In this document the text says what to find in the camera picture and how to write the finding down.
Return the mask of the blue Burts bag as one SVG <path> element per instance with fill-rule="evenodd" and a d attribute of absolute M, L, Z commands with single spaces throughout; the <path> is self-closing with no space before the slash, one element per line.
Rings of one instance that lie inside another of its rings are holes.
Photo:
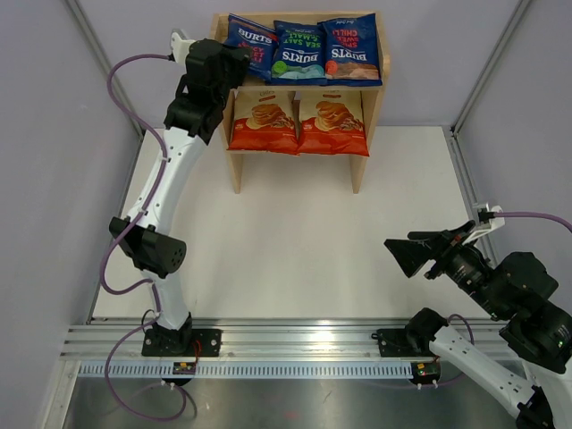
<path fill-rule="evenodd" d="M 278 46 L 273 29 L 231 13 L 224 44 L 249 48 L 249 73 L 266 83 L 272 80 L 273 54 Z"/>
<path fill-rule="evenodd" d="M 321 21 L 325 34 L 324 70 L 331 86 L 381 86 L 376 16 L 342 17 Z"/>

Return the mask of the blue bag back side up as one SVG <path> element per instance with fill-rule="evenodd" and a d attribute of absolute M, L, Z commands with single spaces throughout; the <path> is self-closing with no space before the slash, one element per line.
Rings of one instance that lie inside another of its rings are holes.
<path fill-rule="evenodd" d="M 274 52 L 271 83 L 274 85 L 317 85 L 325 76 L 325 34 L 317 24 L 274 21 L 278 46 Z"/>

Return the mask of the cassava chips bag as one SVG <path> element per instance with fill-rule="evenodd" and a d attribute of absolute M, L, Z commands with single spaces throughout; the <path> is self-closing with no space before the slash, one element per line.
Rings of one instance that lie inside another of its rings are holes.
<path fill-rule="evenodd" d="M 357 91 L 301 91 L 301 154 L 369 156 L 361 94 Z"/>
<path fill-rule="evenodd" d="M 293 94 L 286 91 L 240 91 L 235 97 L 230 151 L 296 155 L 298 135 Z"/>

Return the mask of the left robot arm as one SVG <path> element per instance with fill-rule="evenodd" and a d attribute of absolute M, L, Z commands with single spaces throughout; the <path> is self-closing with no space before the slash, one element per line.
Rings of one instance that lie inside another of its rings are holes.
<path fill-rule="evenodd" d="M 178 271 L 187 245 L 171 236 L 172 219 L 189 174 L 223 120 L 231 92 L 248 74 L 251 50 L 212 39 L 172 43 L 165 58 L 184 65 L 168 105 L 164 130 L 151 130 L 159 152 L 139 199 L 124 218 L 109 224 L 114 241 L 140 270 L 155 303 L 146 324 L 147 356 L 181 356 L 196 345 L 192 315 L 184 302 Z"/>

